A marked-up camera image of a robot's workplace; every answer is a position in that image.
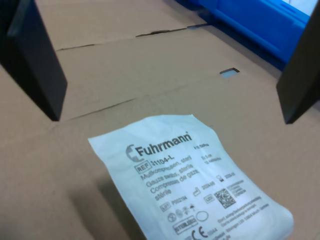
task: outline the product label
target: product label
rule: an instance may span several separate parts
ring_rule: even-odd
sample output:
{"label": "product label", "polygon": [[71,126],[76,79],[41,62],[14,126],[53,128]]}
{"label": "product label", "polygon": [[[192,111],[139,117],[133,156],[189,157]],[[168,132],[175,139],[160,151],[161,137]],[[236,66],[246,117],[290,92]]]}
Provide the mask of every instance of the product label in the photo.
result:
{"label": "product label", "polygon": [[293,230],[290,212],[192,115],[148,117],[89,142],[147,239],[283,239]]}

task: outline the brown cardboard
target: brown cardboard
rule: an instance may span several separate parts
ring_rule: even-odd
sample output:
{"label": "brown cardboard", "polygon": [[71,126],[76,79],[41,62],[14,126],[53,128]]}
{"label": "brown cardboard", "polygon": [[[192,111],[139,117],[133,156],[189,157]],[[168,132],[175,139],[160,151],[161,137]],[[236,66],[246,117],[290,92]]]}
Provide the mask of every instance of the brown cardboard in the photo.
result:
{"label": "brown cardboard", "polygon": [[[260,81],[279,75],[212,26],[67,49],[57,56],[68,80],[62,121],[182,87],[229,68],[242,69]],[[7,73],[2,70],[0,76],[4,84],[0,146],[44,134],[57,125]]]}
{"label": "brown cardboard", "polygon": [[172,0],[38,0],[56,50],[204,24]]}
{"label": "brown cardboard", "polygon": [[23,239],[140,239],[130,214],[117,203],[119,196],[110,197],[112,181],[87,138],[160,114],[194,114],[212,127],[236,164],[292,212],[291,239],[317,239],[319,210],[310,206],[319,195],[320,113],[311,109],[296,124],[285,125],[274,82],[243,72],[227,79],[207,76],[68,120],[2,149],[2,214],[14,231]]}
{"label": "brown cardboard", "polygon": [[[0,239],[143,239],[87,138],[148,116],[194,114],[291,211],[290,239],[320,240],[320,113],[284,124],[278,70],[214,27],[135,38],[197,23],[174,1],[38,3],[56,49],[76,48],[58,51],[69,81],[61,122],[0,70]],[[96,45],[78,47],[88,44]],[[228,68],[240,72],[221,77]]]}

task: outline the blue plastic crate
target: blue plastic crate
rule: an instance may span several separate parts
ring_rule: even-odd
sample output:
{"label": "blue plastic crate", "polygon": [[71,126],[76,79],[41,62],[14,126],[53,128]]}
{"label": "blue plastic crate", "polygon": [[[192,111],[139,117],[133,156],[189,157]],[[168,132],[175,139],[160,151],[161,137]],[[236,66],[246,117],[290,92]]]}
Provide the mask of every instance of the blue plastic crate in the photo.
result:
{"label": "blue plastic crate", "polygon": [[310,18],[282,0],[198,2],[216,18],[236,28],[285,63],[289,62]]}
{"label": "blue plastic crate", "polygon": [[192,3],[196,6],[200,6],[201,4],[199,3],[199,0],[188,0],[189,3]]}

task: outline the sterile package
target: sterile package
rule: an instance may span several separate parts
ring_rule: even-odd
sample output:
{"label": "sterile package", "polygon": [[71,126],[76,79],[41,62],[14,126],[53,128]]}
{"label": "sterile package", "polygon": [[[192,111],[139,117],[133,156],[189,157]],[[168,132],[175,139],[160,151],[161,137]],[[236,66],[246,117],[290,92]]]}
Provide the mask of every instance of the sterile package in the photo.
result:
{"label": "sterile package", "polygon": [[282,240],[293,231],[291,213],[193,115],[147,117],[89,142],[147,239]]}

